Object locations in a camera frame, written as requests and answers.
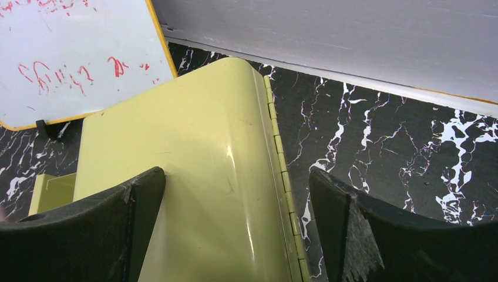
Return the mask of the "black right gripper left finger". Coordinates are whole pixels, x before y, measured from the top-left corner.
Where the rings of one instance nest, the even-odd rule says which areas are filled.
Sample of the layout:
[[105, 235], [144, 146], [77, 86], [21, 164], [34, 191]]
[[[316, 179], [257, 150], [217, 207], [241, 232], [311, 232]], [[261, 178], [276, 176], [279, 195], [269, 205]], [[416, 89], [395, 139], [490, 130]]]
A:
[[1, 223], [2, 281], [137, 281], [166, 188], [151, 169], [73, 203]]

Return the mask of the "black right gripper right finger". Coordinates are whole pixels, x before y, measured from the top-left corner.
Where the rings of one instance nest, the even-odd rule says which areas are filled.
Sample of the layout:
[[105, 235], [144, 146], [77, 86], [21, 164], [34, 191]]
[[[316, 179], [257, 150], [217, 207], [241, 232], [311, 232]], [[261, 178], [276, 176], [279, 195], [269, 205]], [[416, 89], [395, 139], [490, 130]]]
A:
[[393, 206], [312, 169], [329, 281], [496, 281], [497, 223], [461, 226]]

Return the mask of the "green metal drawer box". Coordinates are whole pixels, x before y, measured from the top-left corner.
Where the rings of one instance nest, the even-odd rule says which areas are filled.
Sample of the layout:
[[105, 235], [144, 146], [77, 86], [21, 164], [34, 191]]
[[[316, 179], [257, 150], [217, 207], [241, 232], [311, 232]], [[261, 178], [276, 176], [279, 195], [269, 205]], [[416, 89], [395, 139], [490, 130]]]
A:
[[77, 170], [36, 178], [29, 214], [151, 168], [166, 188], [140, 281], [308, 281], [267, 76], [224, 58], [87, 116]]

